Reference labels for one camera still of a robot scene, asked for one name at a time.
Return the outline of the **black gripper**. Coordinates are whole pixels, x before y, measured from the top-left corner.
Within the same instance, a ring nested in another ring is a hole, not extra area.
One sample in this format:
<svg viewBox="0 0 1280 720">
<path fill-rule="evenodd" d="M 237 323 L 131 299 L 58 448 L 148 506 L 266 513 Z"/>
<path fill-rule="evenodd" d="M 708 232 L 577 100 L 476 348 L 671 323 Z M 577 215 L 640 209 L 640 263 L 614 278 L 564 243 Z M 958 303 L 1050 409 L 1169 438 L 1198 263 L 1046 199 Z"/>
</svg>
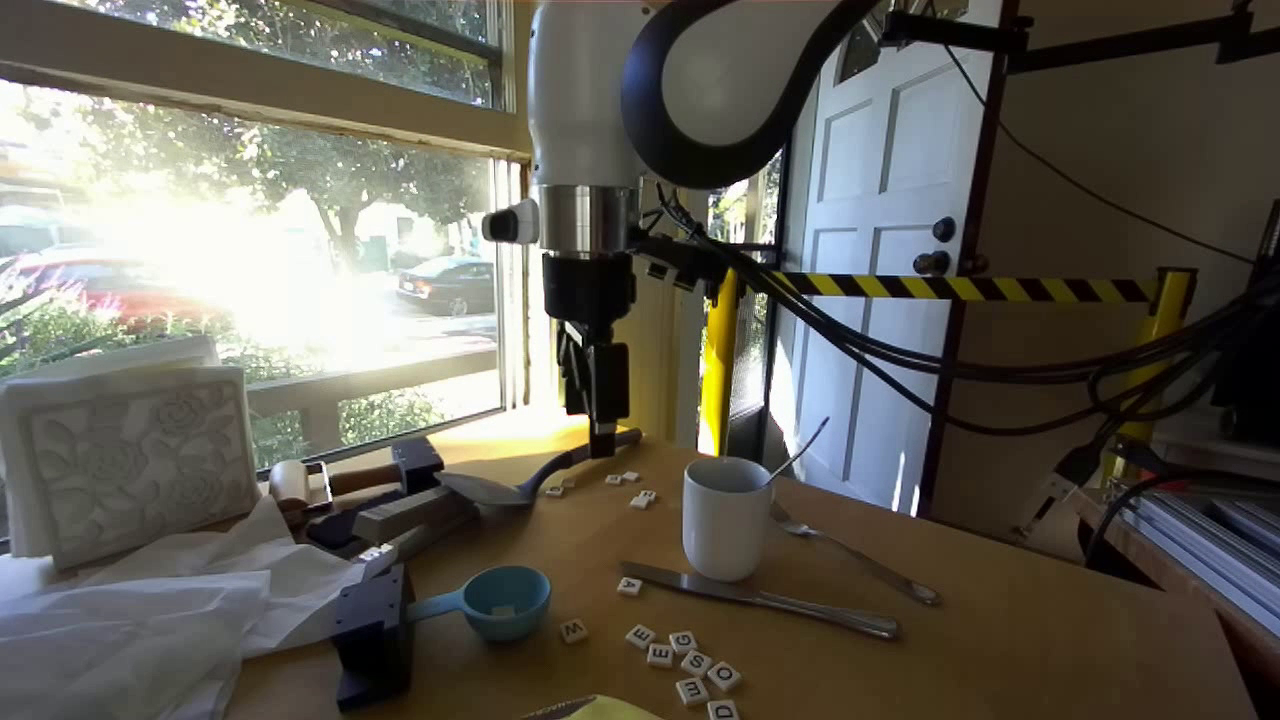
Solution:
<svg viewBox="0 0 1280 720">
<path fill-rule="evenodd" d="M 628 412 L 628 348 L 614 323 L 636 303 L 628 258 L 549 258 L 543 311 L 556 322 L 564 409 L 583 412 L 593 456 L 616 451 L 616 415 Z"/>
</svg>

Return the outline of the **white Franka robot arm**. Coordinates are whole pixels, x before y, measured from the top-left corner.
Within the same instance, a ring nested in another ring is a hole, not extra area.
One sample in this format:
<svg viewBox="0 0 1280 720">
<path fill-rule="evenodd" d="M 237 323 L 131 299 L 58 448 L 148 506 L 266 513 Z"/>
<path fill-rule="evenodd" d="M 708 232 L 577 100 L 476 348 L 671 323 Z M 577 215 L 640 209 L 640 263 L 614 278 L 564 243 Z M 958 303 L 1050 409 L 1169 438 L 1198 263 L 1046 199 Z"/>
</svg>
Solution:
<svg viewBox="0 0 1280 720">
<path fill-rule="evenodd" d="M 564 409 L 616 451 L 636 299 L 640 175 L 725 187 L 792 138 L 825 59 L 887 0 L 536 0 L 530 24 L 530 199 L 489 214 L 498 243 L 536 243 L 559 323 Z"/>
</svg>

